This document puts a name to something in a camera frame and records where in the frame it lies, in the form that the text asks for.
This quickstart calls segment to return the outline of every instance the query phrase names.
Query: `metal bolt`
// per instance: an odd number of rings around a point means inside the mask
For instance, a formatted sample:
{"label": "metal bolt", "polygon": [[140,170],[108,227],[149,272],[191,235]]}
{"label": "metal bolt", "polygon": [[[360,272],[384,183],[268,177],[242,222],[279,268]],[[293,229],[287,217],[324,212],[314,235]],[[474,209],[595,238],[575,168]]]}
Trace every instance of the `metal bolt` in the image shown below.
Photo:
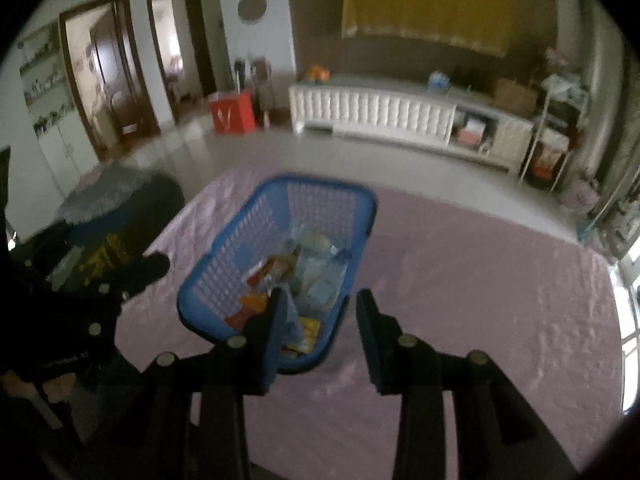
{"label": "metal bolt", "polygon": [[475,365],[485,365],[489,362],[489,356],[479,350],[473,350],[469,354],[469,359]]}
{"label": "metal bolt", "polygon": [[233,348],[234,350],[238,350],[246,345],[246,338],[243,335],[233,335],[229,339],[226,340],[226,344],[229,345],[229,348]]}
{"label": "metal bolt", "polygon": [[167,366],[171,366],[174,364],[175,355],[171,352],[162,352],[158,357],[156,357],[156,363],[158,366],[166,368]]}
{"label": "metal bolt", "polygon": [[402,334],[398,338],[398,344],[402,348],[413,348],[418,344],[418,338],[415,335],[411,334]]}
{"label": "metal bolt", "polygon": [[102,332],[100,323],[91,323],[91,325],[89,325],[89,335],[100,335],[100,332]]}

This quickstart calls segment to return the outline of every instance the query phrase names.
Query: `orange stuffed toy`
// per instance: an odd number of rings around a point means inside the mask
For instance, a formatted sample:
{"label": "orange stuffed toy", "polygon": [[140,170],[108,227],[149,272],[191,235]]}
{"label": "orange stuffed toy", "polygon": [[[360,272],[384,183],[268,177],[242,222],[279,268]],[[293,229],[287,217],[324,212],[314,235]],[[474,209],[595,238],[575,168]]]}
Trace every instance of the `orange stuffed toy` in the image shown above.
{"label": "orange stuffed toy", "polygon": [[316,83],[326,83],[329,81],[331,73],[328,69],[320,65],[311,65],[305,73],[305,79],[308,81],[315,81]]}

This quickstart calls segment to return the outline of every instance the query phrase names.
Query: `yellow snack packet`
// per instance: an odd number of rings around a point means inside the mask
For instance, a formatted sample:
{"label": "yellow snack packet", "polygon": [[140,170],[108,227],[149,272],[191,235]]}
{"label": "yellow snack packet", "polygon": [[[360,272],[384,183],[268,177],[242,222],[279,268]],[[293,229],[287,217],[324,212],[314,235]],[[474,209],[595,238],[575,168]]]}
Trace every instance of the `yellow snack packet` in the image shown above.
{"label": "yellow snack packet", "polygon": [[295,350],[303,354],[311,352],[318,341],[318,334],[320,333],[320,320],[312,319],[310,317],[300,317],[300,325],[305,332],[302,341],[299,343],[290,343],[287,348]]}
{"label": "yellow snack packet", "polygon": [[240,304],[242,306],[255,310],[258,313],[264,312],[264,309],[267,307],[267,301],[269,301],[269,295],[266,292],[262,294],[251,292],[240,298]]}

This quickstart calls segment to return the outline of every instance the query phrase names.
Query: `basket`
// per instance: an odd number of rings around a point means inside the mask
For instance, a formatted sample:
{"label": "basket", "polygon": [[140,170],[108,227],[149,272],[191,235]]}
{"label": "basket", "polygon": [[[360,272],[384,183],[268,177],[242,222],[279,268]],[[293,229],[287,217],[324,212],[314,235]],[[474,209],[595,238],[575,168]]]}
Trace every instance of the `basket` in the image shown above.
{"label": "basket", "polygon": [[281,373],[311,370],[326,357],[340,325],[376,209],[373,192],[356,184],[296,174],[264,181],[180,287],[180,321],[213,343],[238,333],[225,318],[240,310],[238,300],[248,292],[242,277],[273,254],[274,240],[283,239],[293,225],[307,224],[351,256],[337,301],[322,316],[315,348],[309,354],[278,361]]}

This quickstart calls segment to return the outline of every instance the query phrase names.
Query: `pink bed sheet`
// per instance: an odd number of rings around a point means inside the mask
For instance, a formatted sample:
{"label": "pink bed sheet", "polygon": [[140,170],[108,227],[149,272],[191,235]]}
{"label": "pink bed sheet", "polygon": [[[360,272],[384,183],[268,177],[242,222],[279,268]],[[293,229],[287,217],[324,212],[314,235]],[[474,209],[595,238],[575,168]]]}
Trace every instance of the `pink bed sheet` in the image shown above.
{"label": "pink bed sheet", "polygon": [[[182,281],[256,185],[274,173],[241,166],[211,182],[149,251],[170,272],[126,304],[116,344],[143,370],[159,353],[187,357],[210,343],[177,317]],[[397,190],[374,188],[378,217],[354,292],[436,350],[483,349],[540,414],[575,465],[618,421],[620,332],[607,264],[593,251],[528,228]],[[245,400],[250,458],[290,480],[391,478],[400,399],[369,382],[353,302],[328,359],[279,376]],[[447,477],[457,478],[447,405]]]}

